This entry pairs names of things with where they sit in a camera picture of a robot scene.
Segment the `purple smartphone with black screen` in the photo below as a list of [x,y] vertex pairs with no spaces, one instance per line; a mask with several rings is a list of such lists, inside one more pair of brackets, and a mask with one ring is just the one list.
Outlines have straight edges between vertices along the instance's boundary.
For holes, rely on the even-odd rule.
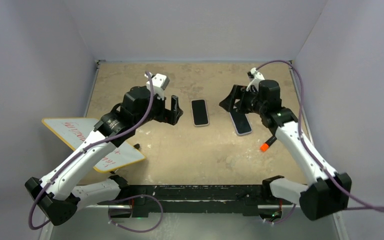
[[204,99],[191,101],[192,120],[195,127],[208,126],[210,124],[207,103]]

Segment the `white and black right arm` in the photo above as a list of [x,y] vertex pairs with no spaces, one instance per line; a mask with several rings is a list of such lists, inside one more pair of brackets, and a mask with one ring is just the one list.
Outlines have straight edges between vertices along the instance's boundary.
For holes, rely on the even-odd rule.
[[229,113],[258,114],[262,124],[280,141],[298,164],[306,184],[290,181],[283,176],[263,180],[260,196],[268,204],[278,199],[298,204],[311,221],[346,210],[351,177],[338,173],[311,145],[291,109],[282,105],[281,89],[275,80],[261,80],[250,90],[234,85],[219,106]]

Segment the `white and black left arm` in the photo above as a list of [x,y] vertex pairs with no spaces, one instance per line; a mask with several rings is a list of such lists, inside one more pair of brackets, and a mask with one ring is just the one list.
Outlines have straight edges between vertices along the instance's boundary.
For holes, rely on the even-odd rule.
[[179,98],[172,95],[170,109],[165,106],[166,98],[158,94],[156,87],[132,87],[122,102],[100,118],[82,144],[59,166],[41,178],[30,177],[24,184],[34,200],[28,216],[29,227],[38,230],[48,223],[62,225],[80,209],[95,203],[126,203],[128,184],[122,177],[111,176],[86,186],[78,183],[147,122],[176,125],[183,115]]

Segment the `orange marker cap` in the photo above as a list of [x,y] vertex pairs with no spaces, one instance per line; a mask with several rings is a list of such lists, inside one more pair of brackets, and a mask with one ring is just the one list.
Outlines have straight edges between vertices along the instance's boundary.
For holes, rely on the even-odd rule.
[[269,147],[270,146],[268,144],[264,143],[263,145],[261,145],[260,150],[262,152],[266,152],[269,149]]

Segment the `black knob on table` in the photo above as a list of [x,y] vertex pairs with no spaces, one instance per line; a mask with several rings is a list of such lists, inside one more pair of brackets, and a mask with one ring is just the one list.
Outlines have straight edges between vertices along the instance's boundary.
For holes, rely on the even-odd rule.
[[265,144],[268,145],[269,147],[277,140],[277,137],[275,135],[271,136]]

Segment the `white board with yellow edge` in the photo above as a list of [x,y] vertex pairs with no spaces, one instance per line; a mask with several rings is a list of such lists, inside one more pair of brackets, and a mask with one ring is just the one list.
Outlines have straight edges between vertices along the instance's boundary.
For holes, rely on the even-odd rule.
[[[76,150],[86,140],[97,122],[98,119],[88,117],[42,119],[42,123],[72,150]],[[93,168],[99,173],[116,172],[117,169],[145,159],[145,155],[125,141]]]

